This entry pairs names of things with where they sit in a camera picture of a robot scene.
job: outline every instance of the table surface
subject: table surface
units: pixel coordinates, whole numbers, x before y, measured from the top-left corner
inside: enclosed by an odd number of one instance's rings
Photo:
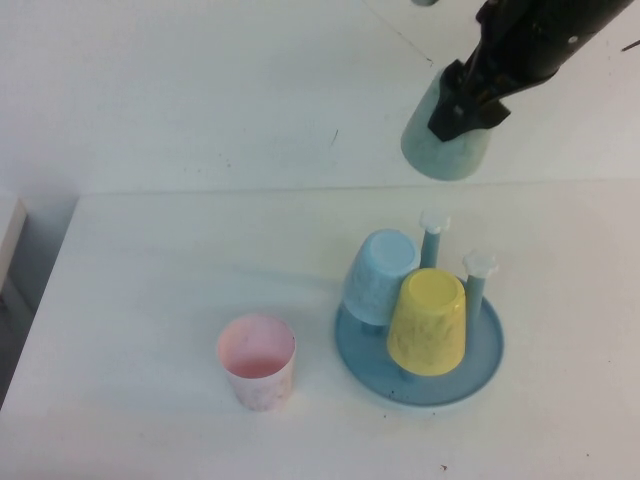
[[[0,476],[23,479],[637,478],[639,182],[82,198],[0,412]],[[453,224],[441,266],[491,248],[506,351],[446,409],[359,385],[333,340],[371,231]],[[281,315],[295,393],[244,410],[223,326]]]

